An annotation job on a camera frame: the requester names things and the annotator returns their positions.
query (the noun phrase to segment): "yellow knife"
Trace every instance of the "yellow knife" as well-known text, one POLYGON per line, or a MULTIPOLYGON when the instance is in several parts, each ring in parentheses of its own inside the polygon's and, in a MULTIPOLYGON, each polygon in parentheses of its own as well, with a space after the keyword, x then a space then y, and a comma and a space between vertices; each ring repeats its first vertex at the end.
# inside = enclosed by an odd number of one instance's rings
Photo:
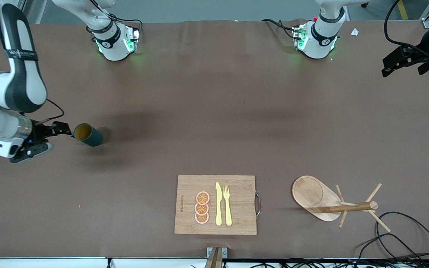
POLYGON ((223 224, 221 220, 221 200, 223 200, 223 192, 221 186, 216 183, 216 225, 221 226, 223 224))

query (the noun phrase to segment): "green led light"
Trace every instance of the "green led light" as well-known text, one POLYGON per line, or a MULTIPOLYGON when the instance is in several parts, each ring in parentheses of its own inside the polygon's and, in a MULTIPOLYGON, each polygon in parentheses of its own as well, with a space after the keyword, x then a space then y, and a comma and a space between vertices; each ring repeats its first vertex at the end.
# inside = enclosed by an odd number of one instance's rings
POLYGON ((299 40, 299 45, 298 45, 298 48, 300 49, 300 50, 303 50, 304 48, 305 48, 305 44, 307 44, 307 41, 308 41, 309 39, 308 39, 308 36, 307 35, 305 35, 304 36, 304 38, 302 38, 302 39, 300 39, 299 40))
POLYGON ((330 50, 334 49, 335 41, 337 41, 337 37, 335 37, 335 39, 332 41, 332 46, 330 47, 330 50))
POLYGON ((97 41, 97 39, 95 40, 95 43, 97 44, 97 47, 99 48, 99 52, 102 53, 102 48, 100 48, 99 42, 97 41))
POLYGON ((125 41, 125 46, 127 47, 127 50, 129 52, 132 52, 134 50, 133 42, 130 40, 126 40, 126 39, 124 39, 124 41, 125 41))

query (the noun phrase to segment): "white paper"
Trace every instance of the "white paper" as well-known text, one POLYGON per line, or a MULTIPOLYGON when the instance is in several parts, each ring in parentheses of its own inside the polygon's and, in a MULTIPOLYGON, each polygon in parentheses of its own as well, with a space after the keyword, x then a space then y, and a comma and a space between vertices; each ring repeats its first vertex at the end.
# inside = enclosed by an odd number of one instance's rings
POLYGON ((359 35, 359 30, 357 28, 354 28, 354 30, 352 31, 351 35, 353 35, 353 36, 359 35))

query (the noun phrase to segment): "yellow floor line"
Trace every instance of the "yellow floor line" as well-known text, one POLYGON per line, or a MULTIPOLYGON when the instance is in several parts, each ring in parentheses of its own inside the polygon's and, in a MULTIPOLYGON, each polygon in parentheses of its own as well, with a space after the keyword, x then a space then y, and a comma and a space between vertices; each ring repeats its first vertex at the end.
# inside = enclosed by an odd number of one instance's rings
POLYGON ((405 5, 403 5, 403 0, 398 2, 398 9, 400 10, 400 15, 402 20, 408 20, 407 10, 405 10, 405 5))

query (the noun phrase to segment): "oval wooden board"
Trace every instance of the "oval wooden board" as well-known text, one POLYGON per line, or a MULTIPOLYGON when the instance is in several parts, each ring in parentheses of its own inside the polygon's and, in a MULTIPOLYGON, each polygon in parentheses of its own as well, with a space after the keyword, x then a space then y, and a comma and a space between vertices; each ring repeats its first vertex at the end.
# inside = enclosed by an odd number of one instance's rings
POLYGON ((292 185, 292 196, 296 203, 323 221, 333 221, 340 212, 325 213, 323 207, 340 205, 340 198, 329 187, 312 176, 302 176, 292 185))

